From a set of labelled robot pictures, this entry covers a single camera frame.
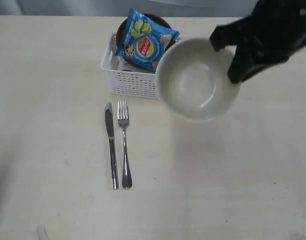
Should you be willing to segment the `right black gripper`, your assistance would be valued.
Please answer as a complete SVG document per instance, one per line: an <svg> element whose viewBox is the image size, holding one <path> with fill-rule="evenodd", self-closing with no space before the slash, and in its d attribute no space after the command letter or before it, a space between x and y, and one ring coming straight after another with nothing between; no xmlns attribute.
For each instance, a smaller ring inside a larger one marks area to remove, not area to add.
<svg viewBox="0 0 306 240"><path fill-rule="evenodd" d="M259 0L250 15L218 25L210 42L217 52L236 47L227 75L242 83L306 47L306 0Z"/></svg>

